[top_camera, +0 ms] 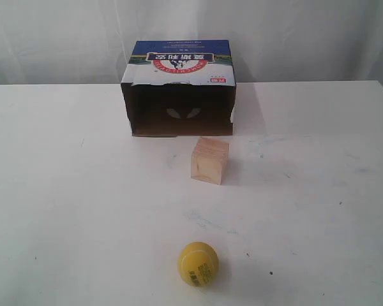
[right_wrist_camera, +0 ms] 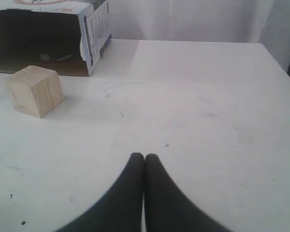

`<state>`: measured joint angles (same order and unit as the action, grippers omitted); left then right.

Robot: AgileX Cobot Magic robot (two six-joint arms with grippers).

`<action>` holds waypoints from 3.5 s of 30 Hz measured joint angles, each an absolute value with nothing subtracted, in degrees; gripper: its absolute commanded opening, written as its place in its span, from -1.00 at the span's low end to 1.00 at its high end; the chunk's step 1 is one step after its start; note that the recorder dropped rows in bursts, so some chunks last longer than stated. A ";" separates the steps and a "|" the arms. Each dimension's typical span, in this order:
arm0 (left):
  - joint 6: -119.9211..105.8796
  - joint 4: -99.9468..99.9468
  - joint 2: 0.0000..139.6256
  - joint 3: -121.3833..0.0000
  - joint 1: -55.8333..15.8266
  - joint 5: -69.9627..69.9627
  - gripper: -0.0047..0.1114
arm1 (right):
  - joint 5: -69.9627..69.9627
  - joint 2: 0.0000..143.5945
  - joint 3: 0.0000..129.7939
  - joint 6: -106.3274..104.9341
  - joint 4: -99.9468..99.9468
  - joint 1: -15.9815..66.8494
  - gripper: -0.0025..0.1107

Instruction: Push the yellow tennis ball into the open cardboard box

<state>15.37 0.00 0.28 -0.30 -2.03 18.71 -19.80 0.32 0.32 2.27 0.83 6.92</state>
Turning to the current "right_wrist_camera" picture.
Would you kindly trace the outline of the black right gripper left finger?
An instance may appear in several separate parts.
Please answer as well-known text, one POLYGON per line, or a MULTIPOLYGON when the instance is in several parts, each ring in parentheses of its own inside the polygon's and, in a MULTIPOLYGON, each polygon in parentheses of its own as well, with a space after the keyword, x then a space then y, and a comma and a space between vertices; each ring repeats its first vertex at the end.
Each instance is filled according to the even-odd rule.
POLYGON ((108 191, 86 212, 59 232, 140 232, 145 159, 132 153, 108 191))

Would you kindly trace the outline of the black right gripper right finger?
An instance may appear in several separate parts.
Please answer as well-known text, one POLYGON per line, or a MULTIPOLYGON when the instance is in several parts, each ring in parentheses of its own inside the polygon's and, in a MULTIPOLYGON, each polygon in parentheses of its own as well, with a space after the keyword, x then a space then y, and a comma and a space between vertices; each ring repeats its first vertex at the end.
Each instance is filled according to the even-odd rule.
POLYGON ((144 198, 148 232, 230 231, 186 197, 156 154, 145 158, 144 198))

